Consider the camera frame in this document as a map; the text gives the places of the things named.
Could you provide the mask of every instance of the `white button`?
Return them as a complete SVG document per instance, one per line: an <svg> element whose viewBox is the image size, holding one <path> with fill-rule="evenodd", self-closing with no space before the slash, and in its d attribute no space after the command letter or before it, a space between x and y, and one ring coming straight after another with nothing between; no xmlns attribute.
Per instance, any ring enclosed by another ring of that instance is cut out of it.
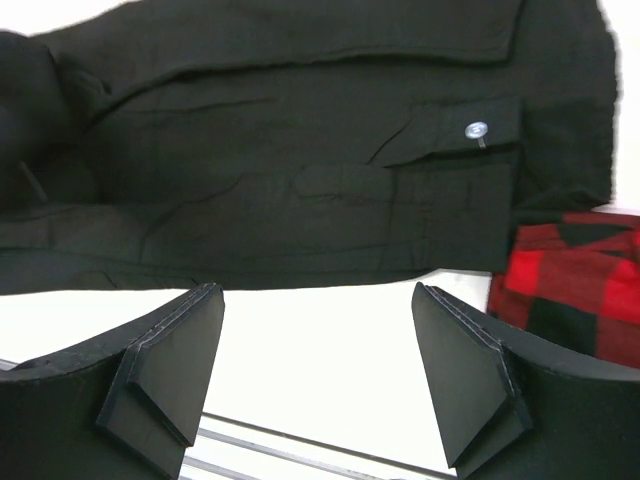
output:
<svg viewBox="0 0 640 480"><path fill-rule="evenodd" d="M469 125L464 134L471 140L477 140L484 137L489 131L489 126L484 122L475 122Z"/></svg>

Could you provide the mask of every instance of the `white surface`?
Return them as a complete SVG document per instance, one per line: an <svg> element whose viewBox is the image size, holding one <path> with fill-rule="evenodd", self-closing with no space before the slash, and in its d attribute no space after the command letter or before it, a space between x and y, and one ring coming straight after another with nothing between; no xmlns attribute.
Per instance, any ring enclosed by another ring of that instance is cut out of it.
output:
<svg viewBox="0 0 640 480"><path fill-rule="evenodd" d="M99 14L117 0L0 2L0 28L36 33ZM638 19L603 0L619 42L616 196L640 212ZM483 308L488 277L424 281ZM415 282L281 292L226 292L227 313L206 410L367 453L446 469L412 327ZM0 358L22 361L129 321L177 291L48 293L0 298Z"/></svg>

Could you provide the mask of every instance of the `white table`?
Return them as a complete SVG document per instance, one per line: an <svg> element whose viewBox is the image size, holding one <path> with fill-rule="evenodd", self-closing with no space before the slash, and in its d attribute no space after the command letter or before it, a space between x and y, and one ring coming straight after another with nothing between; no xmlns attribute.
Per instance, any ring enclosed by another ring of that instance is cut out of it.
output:
<svg viewBox="0 0 640 480"><path fill-rule="evenodd" d="M119 0L0 2L0 28L36 33ZM640 29L632 2L602 0L622 51L616 197L640 212ZM424 282L484 308L489 278L439 272ZM415 281L386 286L226 292L205 411L400 462L447 471L415 339ZM178 291L61 292L0 298L0 358L23 361L127 322Z"/></svg>

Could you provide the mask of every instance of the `red and black checkered shirt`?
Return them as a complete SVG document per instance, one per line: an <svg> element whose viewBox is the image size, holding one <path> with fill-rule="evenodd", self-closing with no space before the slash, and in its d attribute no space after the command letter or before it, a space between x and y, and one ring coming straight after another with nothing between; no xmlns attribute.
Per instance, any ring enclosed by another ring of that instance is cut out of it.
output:
<svg viewBox="0 0 640 480"><path fill-rule="evenodd" d="M640 217L565 214L521 227L488 313L555 344L640 368Z"/></svg>

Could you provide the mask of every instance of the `buffalo check flannel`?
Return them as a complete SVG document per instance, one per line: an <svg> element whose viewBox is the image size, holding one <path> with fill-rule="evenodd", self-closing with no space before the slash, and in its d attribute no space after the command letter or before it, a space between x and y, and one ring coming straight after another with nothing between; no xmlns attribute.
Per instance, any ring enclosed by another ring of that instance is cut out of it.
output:
<svg viewBox="0 0 640 480"><path fill-rule="evenodd" d="M557 345L640 368L640 217L570 213L521 227L487 310Z"/></svg>

